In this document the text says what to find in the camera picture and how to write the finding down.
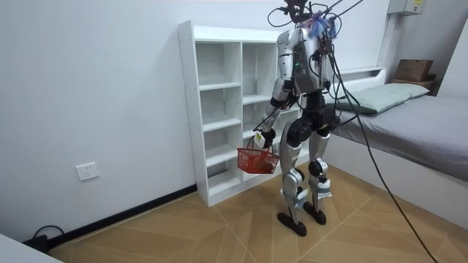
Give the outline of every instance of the black baseboard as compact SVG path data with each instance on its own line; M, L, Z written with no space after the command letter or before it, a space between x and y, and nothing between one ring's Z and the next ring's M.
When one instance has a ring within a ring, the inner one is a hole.
M99 229L105 228L106 226L110 226L112 224L118 223L120 221L123 221L125 219L131 218L133 216L136 216L140 213L146 212L150 209L153 209L155 207L159 207L160 205L163 205L165 203L168 203L170 201L173 201L177 198L181 198L187 194L191 194L197 190L197 185L193 186L188 186L186 188L183 188L181 190L175 191L171 194L165 195L163 197L160 197L158 199L146 202L142 205L138 205L137 207L130 208L128 210L125 210L124 212L120 212L118 214L115 214L113 216L109 216L107 218L104 218L102 220L96 221L94 223L91 223L86 226L82 226L79 229L72 230L70 232L67 232L63 235L59 235L57 237L52 237L48 240L48 249L55 248L61 244L64 244L66 242L69 242L71 240L74 240L76 238L82 237L84 235L90 234L94 231L97 231Z

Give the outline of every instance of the humanoid robot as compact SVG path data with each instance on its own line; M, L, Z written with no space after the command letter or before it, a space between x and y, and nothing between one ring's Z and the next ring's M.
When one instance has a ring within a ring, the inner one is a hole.
M327 54L332 49L332 37L327 35L329 28L324 28L327 32L322 31L320 35L311 37L310 27L304 26L307 23L310 25L311 17L314 16L304 12L307 0L285 1L287 7L279 9L285 14L290 14L295 28L283 32L278 37L280 76L276 79L273 96L258 130L258 134L263 138L261 142L256 143L263 143L260 145L263 148L271 146L276 136L273 124L280 110L295 104L300 94L304 94L306 106L303 108L303 114L286 125L279 145L281 193L289 207L289 215L277 215L280 222L304 237L307 235L307 229L301 223L301 209L311 215L317 223L324 225L327 220L322 211L322 198L331 197L331 182L327 178L328 166L322 160L322 156L330 138L330 131L336 122L333 106L327 106L323 96L331 86L328 72L332 69ZM324 18L326 11L316 14L316 18L319 16ZM302 143L309 138L309 189L312 192L312 203L307 202L309 190L302 187L306 177L302 171L295 168Z

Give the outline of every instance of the robot leg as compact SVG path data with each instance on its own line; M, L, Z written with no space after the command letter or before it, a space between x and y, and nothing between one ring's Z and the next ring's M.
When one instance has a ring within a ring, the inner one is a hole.
M289 122L284 128L282 140L279 145L279 158L283 174L281 193L286 199L290 214L279 213L277 218L296 234L305 237L307 235L307 228L301 223L300 211L303 204L307 201L309 190L304 190L301 186L302 182L305 180L304 173L295 168L295 163L298 160L302 145L299 144L297 147L294 147L287 143L287 133L290 130L291 124L292 122Z
M329 139L330 131L322 129L313 133L309 141L309 188L312 192L313 203L306 202L303 208L321 225L327 223L327 218L322 212L322 198L331 197L331 182L327 179L328 165L322 160Z

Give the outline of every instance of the red basket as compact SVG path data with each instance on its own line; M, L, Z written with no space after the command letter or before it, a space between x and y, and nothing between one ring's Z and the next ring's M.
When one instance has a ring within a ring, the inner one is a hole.
M270 153L266 150L256 150L249 148L250 142L247 148L237 149L237 166L249 174L272 174L278 164L279 156L274 153Z

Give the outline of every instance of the white bookshelf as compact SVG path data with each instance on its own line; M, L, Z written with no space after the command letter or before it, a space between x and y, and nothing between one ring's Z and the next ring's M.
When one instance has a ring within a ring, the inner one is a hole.
M195 177L208 206L281 173L279 164L272 175L249 175L237 167L237 148L246 147L271 99L280 33L191 21L178 26ZM282 128L299 114L297 106L280 112L273 150ZM303 144L298 164L309 159L308 146Z

